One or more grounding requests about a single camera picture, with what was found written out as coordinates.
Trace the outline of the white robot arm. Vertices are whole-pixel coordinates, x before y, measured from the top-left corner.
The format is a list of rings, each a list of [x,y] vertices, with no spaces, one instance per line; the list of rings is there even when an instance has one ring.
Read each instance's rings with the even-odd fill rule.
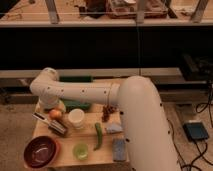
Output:
[[[47,67],[31,82],[30,91],[46,109],[61,99],[118,108],[134,171],[181,171],[160,95],[149,78],[131,76],[120,84],[68,83]]]

